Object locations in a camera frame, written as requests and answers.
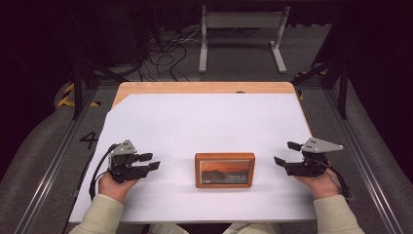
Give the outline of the aluminium floor rail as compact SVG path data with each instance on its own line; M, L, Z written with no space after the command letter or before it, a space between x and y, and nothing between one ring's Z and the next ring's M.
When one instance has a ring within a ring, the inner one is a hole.
M342 117L341 112L339 111L338 99L331 90L325 90L324 95L330 106L333 108L333 112L338 119L345 138L352 149L354 161L361 174L364 184L366 185L370 197L372 198L376 210L384 222L387 232L389 234L405 234L394 214L393 209L390 206L387 197L384 194L382 186L374 175L359 143L357 142L357 138L350 126L350 123Z
M21 217L18 226L13 234L28 234L31 229L34 220L39 214L43 204L46 201L54 183L56 177L62 167L62 164L66 158L68 148L75 133L79 129L81 122L89 109L90 103L95 97L96 90L91 89L85 91L85 96L81 100L83 107L78 111L78 114L74 120L72 120L64 134L62 141L60 142L54 157L47 168L45 174L40 180L34 195L31 198L29 205L27 206L23 216Z

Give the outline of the person's left hand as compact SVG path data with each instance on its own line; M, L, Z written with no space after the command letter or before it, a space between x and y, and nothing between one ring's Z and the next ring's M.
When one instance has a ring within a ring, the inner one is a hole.
M129 191L137 184L137 180L127 180L123 183L115 181L110 173L105 173L98 181L98 192L120 203L123 203Z

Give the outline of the wooden picture frame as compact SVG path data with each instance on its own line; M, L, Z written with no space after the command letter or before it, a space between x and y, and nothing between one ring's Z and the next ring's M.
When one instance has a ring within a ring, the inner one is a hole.
M255 155L250 152L197 153L197 188L249 188L253 182Z

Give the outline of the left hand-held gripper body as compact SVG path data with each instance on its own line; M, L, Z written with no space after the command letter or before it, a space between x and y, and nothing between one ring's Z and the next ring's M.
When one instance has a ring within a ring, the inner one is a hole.
M118 183L146 177L149 173L148 166L136 166L135 155L138 154L133 144L127 139L117 145L109 153L108 172Z

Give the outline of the person's right hand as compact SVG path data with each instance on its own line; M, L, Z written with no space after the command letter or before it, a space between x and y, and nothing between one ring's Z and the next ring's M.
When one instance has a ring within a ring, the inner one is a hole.
M334 182L336 174L327 169L317 177L297 176L296 179L307 185L315 199L331 197L340 194L339 186Z

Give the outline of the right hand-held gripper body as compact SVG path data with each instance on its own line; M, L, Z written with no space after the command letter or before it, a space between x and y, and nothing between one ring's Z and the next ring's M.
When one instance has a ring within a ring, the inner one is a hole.
M341 144L335 144L315 137L310 137L301 145L302 149L300 151L303 155L303 161L285 164L284 168L289 176L320 176L328 167L325 153L344 149L344 146Z

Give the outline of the black metal stand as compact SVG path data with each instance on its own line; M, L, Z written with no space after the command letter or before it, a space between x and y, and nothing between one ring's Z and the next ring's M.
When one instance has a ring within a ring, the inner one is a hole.
M78 119L85 105L83 100L83 85L86 85L89 90L96 90L99 86L97 75L94 73L96 70L118 83L126 82L125 78L101 66L100 64L88 59L79 58L74 63L72 78L75 98L75 110L73 114L74 120Z
M331 90L333 86L339 81L338 93L338 110L343 119L347 119L346 104L347 104L347 90L349 83L349 69L342 59L334 59L318 65L303 75L296 76L291 84L296 86L304 81L316 76L318 73L325 71L319 84L325 90Z

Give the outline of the white paper sheet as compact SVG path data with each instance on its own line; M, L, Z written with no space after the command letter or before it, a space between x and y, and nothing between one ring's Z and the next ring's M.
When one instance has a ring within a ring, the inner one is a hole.
M300 161L287 145L310 135L294 94L130 95L108 112L88 172L104 171L108 147L126 139L159 162L130 191L124 222L310 220L312 195L274 162ZM251 187L197 188L200 152L253 153Z

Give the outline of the yellow black floor tape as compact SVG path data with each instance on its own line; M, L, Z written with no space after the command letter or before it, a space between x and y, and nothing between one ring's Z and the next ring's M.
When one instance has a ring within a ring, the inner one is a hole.
M72 91L74 91L75 85L73 82L70 82L65 88L61 99L58 101L57 106L75 106L75 101L70 100L69 96ZM92 101L90 107L99 107L101 104L100 101Z

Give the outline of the white metal table frame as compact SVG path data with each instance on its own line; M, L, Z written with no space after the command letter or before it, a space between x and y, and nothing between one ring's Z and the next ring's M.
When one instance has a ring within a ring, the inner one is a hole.
M275 12L210 12L206 6L203 6L199 72L207 72L207 30L209 28L274 28L277 36L269 45L279 73L284 74L286 66L280 51L280 44L289 10L289 7L284 7L282 10Z

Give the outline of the person's legs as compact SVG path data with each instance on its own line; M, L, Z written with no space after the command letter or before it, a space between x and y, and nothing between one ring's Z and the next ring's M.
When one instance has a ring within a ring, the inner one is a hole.
M151 224L147 234L276 234L267 223Z

